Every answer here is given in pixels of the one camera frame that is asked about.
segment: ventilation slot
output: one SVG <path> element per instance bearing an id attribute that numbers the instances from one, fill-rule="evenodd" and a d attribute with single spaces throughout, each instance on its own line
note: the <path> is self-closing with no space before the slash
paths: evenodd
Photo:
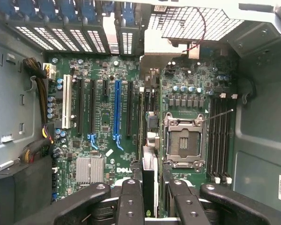
<path id="1" fill-rule="evenodd" d="M 47 41 L 49 41 L 52 45 L 54 45 L 58 50 L 60 51 L 66 51 L 64 46 L 62 46 L 61 43 L 58 42 L 51 34 L 49 34 L 48 31 L 45 30 L 45 28 L 34 28 L 40 35 L 42 35 Z"/>
<path id="2" fill-rule="evenodd" d="M 46 50 L 53 50 L 52 47 L 50 47 L 48 44 L 46 44 L 42 39 L 40 39 L 37 35 L 32 33 L 29 29 L 26 27 L 16 27 L 22 34 L 29 37 L 31 40 L 33 40 L 38 45 L 42 46 Z"/>
<path id="3" fill-rule="evenodd" d="M 102 44 L 102 41 L 101 41 L 100 36 L 98 34 L 98 31 L 88 30 L 88 34 L 90 36 L 90 39 L 93 41 L 97 51 L 99 53 L 105 53 L 105 49 L 103 47 L 103 44 Z"/>
<path id="4" fill-rule="evenodd" d="M 122 33 L 124 54 L 132 54 L 132 33 Z"/>
<path id="5" fill-rule="evenodd" d="M 92 52 L 92 49 L 88 45 L 87 41 L 85 40 L 80 30 L 70 30 L 70 32 L 73 34 L 74 38 L 78 41 L 78 43 L 81 45 L 84 51 Z"/>
<path id="6" fill-rule="evenodd" d="M 71 39 L 64 33 L 62 29 L 52 29 L 52 31 L 73 51 L 79 52 L 78 47 L 71 41 Z"/>
<path id="7" fill-rule="evenodd" d="M 243 20 L 229 19 L 220 9 L 199 8 L 206 21 L 204 40 L 218 41 Z M 152 14 L 149 28 L 161 30 L 165 38 L 199 40 L 204 33 L 204 22 L 194 7 L 169 8 L 166 14 Z"/>

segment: blue pcie slot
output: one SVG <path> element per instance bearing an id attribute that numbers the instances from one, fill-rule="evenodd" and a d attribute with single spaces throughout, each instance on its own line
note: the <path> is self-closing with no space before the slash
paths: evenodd
<path id="1" fill-rule="evenodd" d="M 120 146 L 120 114 L 121 114 L 121 87 L 122 81 L 117 80 L 115 82 L 114 88 L 114 118 L 113 118 L 113 140 L 116 141 L 117 147 L 124 151 L 124 149 Z"/>

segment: mounting screw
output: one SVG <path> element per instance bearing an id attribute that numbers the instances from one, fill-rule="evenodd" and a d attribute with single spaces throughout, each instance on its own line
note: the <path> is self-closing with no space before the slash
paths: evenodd
<path id="1" fill-rule="evenodd" d="M 214 190 L 214 188 L 215 188 L 215 187 L 214 187 L 213 185 L 211 185 L 211 184 L 207 184 L 206 187 L 207 187 L 208 190 Z"/>
<path id="2" fill-rule="evenodd" d="M 101 190 L 101 189 L 104 189 L 105 186 L 104 186 L 103 184 L 99 184 L 96 188 L 99 189 L 99 190 Z"/>
<path id="3" fill-rule="evenodd" d="M 53 62 L 53 63 L 57 63 L 57 62 L 58 62 L 58 59 L 57 59 L 57 58 L 53 58 L 53 59 L 52 59 L 52 62 Z"/>
<path id="4" fill-rule="evenodd" d="M 175 184 L 177 184 L 177 185 L 182 184 L 182 182 L 181 182 L 181 181 L 179 181 L 179 180 L 174 180 L 174 183 L 175 183 Z"/>
<path id="5" fill-rule="evenodd" d="M 130 181 L 128 181 L 128 184 L 135 184 L 135 181 L 134 180 L 130 180 Z"/>

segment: metal mesh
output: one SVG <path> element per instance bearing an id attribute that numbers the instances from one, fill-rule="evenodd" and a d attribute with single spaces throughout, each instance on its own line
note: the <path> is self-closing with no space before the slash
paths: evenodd
<path id="1" fill-rule="evenodd" d="M 204 40 L 218 41 L 243 22 L 229 19 L 221 9 L 199 10 L 207 26 Z M 194 7 L 170 7 L 165 14 L 152 14 L 149 28 L 161 30 L 164 38 L 200 40 L 204 33 L 204 22 Z"/>

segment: black pcie slot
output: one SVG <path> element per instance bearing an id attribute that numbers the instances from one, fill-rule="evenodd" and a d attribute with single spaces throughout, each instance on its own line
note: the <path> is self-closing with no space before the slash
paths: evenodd
<path id="1" fill-rule="evenodd" d="M 126 136 L 129 137 L 131 136 L 131 129 L 132 129 L 132 100 L 133 100 L 133 81 L 128 81 Z"/>
<path id="2" fill-rule="evenodd" d="M 89 88 L 89 133 L 95 133 L 96 116 L 96 80 L 90 80 Z"/>
<path id="3" fill-rule="evenodd" d="M 150 92 L 146 92 L 145 94 L 145 103 L 144 103 L 144 112 L 148 112 L 149 110 L 149 99 L 150 99 Z M 143 130 L 142 130 L 142 146 L 146 145 L 146 138 L 147 138 L 147 121 L 145 119 L 145 114 L 144 113 L 144 118 L 142 120 L 143 122 Z"/>
<path id="4" fill-rule="evenodd" d="M 151 93 L 151 98 L 150 98 L 150 111 L 155 111 L 155 93 Z"/>
<path id="5" fill-rule="evenodd" d="M 143 92 L 140 93 L 139 95 L 139 103 L 138 103 L 138 116 L 139 116 L 139 122 L 138 122 L 138 133 L 137 133 L 137 160 L 141 158 L 141 148 L 142 148 L 142 130 L 143 130 L 143 115 L 144 115 L 144 110 L 143 110 Z"/>
<path id="6" fill-rule="evenodd" d="M 83 133 L 84 80 L 78 80 L 77 134 Z"/>
<path id="7" fill-rule="evenodd" d="M 103 96 L 108 96 L 108 81 L 107 80 L 103 80 L 102 94 L 103 94 Z"/>

